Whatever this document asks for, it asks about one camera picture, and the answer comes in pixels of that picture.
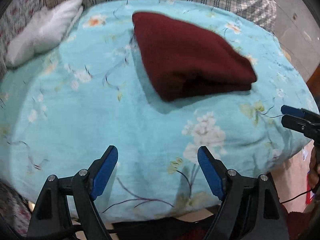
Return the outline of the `person's right hand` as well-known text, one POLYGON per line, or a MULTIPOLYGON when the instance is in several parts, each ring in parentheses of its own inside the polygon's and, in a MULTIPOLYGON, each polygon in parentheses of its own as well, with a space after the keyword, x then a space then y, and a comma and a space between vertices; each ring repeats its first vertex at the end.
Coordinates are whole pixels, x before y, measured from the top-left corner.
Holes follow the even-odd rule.
POLYGON ((317 153, 319 149, 314 147, 311 152, 309 173, 308 173, 308 184, 312 192, 316 194, 318 191, 319 184, 319 161, 317 160, 317 153))

